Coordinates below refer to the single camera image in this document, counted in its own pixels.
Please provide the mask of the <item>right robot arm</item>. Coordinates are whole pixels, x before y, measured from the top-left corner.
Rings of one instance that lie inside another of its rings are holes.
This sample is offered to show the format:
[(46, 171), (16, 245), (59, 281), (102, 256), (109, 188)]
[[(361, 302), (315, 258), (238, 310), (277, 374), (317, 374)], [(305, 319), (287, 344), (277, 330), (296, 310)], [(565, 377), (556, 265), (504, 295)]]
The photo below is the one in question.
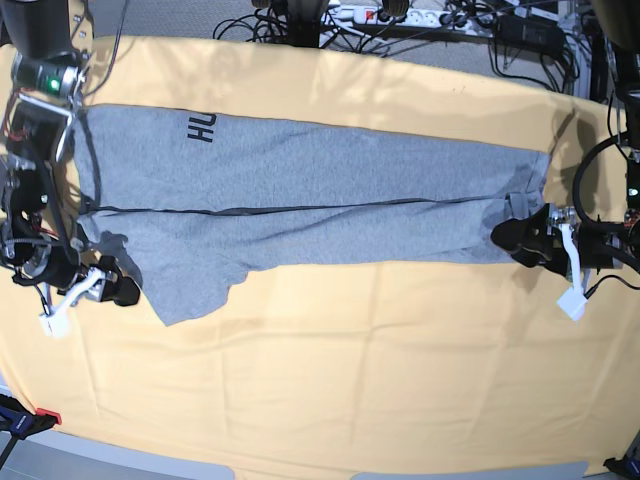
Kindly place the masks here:
[(83, 105), (90, 53), (73, 39), (90, 18), (73, 16), (66, 1), (1, 4), (1, 41), (16, 49), (1, 120), (1, 265), (15, 284), (36, 289), (47, 320), (82, 297), (120, 307), (140, 298), (114, 257), (83, 263), (54, 178)]

